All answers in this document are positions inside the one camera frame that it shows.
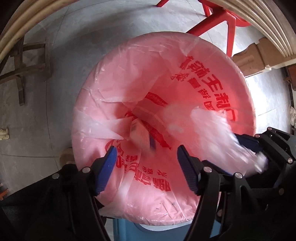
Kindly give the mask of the clear plastic bag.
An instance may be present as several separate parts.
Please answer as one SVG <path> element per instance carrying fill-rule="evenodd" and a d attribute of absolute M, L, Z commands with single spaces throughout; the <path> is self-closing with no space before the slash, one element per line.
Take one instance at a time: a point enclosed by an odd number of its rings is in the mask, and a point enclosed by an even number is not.
<path fill-rule="evenodd" d="M 223 112 L 172 104 L 161 112 L 169 135 L 188 153 L 229 174 L 250 176 L 267 168 L 267 157 L 242 146 Z"/>

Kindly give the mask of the white barcode medicine box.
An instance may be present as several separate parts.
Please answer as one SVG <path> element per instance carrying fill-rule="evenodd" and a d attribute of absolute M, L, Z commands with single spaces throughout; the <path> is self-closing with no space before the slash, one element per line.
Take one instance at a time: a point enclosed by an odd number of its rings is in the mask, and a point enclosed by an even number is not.
<path fill-rule="evenodd" d="M 129 139 L 145 153 L 156 151 L 156 141 L 144 126 L 144 123 L 139 119 L 132 121 Z"/>

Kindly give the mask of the pink trash bag bin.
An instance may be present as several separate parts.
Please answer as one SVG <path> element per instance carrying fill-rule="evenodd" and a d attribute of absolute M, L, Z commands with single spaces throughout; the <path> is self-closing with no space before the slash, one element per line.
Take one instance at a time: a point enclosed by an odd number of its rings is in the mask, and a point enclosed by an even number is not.
<path fill-rule="evenodd" d="M 117 160 L 100 214 L 144 225 L 176 225 L 193 219 L 199 197 L 177 160 L 179 144 L 161 112 L 169 105 L 223 112 L 232 132 L 253 135 L 255 110 L 243 74 L 219 48 L 179 32 L 155 32 L 116 46 L 93 68 L 73 111 L 72 147 L 79 169 L 110 147 Z M 156 141 L 145 153 L 130 140 L 139 119 Z"/>

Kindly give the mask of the blue plastic stool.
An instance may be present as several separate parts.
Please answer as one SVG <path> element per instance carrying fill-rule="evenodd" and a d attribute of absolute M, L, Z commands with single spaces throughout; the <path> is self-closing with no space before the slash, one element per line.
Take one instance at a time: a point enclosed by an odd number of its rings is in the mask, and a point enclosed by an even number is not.
<path fill-rule="evenodd" d="M 141 225 L 126 219 L 113 220 L 114 240 L 184 240 L 191 221 L 178 225 Z"/>

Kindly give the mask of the beige table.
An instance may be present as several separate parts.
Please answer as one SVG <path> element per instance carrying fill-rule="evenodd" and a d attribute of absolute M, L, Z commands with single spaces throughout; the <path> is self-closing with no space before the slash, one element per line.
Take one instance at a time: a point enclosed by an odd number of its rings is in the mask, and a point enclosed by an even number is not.
<path fill-rule="evenodd" d="M 1 1 L 1 9 L 11 15 L 1 32 L 1 59 L 30 29 L 73 1 Z M 295 53 L 292 24 L 273 1 L 203 1 L 210 9 L 233 13 L 254 26 L 271 41 L 284 57 Z"/>

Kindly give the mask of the red plastic chair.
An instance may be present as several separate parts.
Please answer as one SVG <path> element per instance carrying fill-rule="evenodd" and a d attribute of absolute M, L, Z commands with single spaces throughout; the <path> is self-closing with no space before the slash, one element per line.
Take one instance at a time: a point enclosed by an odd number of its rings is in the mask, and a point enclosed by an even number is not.
<path fill-rule="evenodd" d="M 213 27 L 219 25 L 222 22 L 227 23 L 227 49 L 226 55 L 232 57 L 235 30 L 236 27 L 248 27 L 251 24 L 243 18 L 239 17 L 235 13 L 227 10 L 215 3 L 206 0 L 199 0 L 202 4 L 204 14 L 206 18 L 198 23 L 196 26 L 188 30 L 188 34 L 200 36 Z"/>

